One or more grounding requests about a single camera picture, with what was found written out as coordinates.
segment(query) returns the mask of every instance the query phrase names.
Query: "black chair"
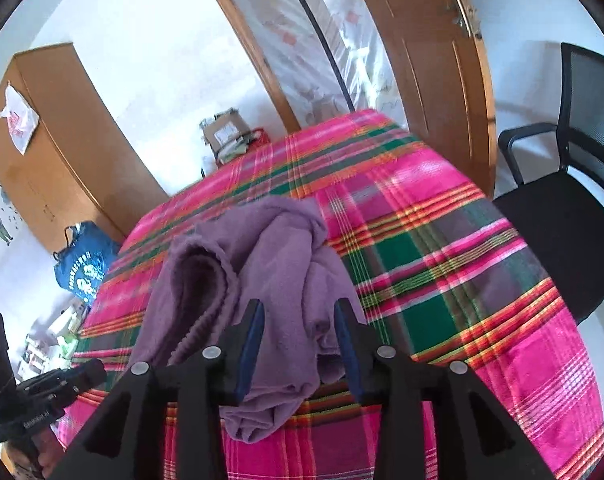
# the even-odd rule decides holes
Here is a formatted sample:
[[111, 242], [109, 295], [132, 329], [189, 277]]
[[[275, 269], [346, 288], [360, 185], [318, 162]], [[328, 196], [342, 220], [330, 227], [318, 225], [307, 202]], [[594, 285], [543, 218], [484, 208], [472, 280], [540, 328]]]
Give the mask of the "black chair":
[[[559, 170], [524, 184], [513, 143], [553, 130]], [[498, 145], [518, 188], [494, 203], [527, 241], [580, 323], [604, 300], [604, 208], [567, 170], [572, 166], [604, 188], [604, 56], [563, 43], [558, 123], [505, 130]]]

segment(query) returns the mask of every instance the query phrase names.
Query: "black chair seat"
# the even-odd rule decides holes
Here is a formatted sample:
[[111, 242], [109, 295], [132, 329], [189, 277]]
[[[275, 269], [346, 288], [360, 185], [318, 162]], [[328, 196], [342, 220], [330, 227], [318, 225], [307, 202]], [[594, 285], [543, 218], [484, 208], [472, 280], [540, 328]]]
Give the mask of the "black chair seat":
[[604, 300], [604, 208], [562, 171], [494, 203], [554, 280], [576, 322], [583, 321]]

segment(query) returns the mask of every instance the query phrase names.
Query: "transparent plastic curtain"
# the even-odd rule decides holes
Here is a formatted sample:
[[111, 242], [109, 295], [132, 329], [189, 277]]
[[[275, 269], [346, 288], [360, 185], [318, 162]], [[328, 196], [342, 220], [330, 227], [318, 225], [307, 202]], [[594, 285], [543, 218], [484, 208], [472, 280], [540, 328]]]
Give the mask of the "transparent plastic curtain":
[[[406, 124], [396, 80], [364, 0], [305, 0], [356, 110]], [[338, 78], [299, 0], [234, 0], [302, 127], [349, 111]]]

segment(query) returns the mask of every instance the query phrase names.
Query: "purple cloth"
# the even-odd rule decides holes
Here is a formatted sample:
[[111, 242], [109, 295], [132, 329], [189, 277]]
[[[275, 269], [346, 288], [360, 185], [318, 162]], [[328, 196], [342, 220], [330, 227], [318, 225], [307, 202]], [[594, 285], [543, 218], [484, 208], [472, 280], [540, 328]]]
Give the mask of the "purple cloth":
[[364, 313], [313, 199], [269, 196], [232, 208], [177, 238], [148, 302], [129, 363], [178, 364], [238, 323], [249, 300], [265, 308], [253, 382], [237, 408], [222, 407], [227, 433], [258, 442], [280, 428], [320, 382], [344, 375], [333, 304]]

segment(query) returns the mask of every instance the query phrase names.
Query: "human hand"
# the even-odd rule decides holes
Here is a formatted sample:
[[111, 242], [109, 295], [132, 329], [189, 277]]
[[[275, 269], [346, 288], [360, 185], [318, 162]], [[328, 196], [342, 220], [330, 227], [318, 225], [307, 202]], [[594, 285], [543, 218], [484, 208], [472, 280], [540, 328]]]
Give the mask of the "human hand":
[[[44, 478], [48, 478], [64, 456], [64, 448], [51, 428], [47, 428], [33, 437], [33, 442], [40, 452], [38, 462], [42, 468], [42, 474]], [[5, 444], [5, 447], [9, 459], [18, 468], [26, 471], [32, 469], [31, 463], [24, 453], [18, 451], [10, 444]]]

